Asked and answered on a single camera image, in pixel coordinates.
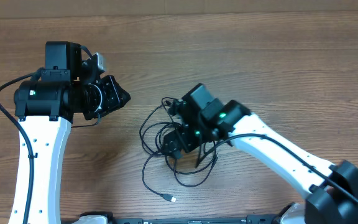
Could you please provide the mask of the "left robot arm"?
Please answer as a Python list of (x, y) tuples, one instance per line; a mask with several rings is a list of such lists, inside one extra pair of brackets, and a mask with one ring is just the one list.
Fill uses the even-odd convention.
[(100, 121), (130, 100), (104, 58), (84, 45), (49, 41), (45, 65), (14, 94), (20, 153), (9, 223), (60, 223), (63, 157), (76, 113)]

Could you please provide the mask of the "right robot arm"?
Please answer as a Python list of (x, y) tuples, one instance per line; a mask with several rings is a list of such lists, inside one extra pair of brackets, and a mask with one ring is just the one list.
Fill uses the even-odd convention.
[(358, 168), (351, 162), (334, 164), (303, 150), (238, 101), (215, 98), (202, 83), (180, 99), (163, 98), (162, 106), (181, 121), (164, 136), (163, 155), (179, 160), (183, 152), (199, 149), (201, 163), (228, 144), (258, 159), (299, 193), (304, 203), (290, 204), (273, 223), (358, 223)]

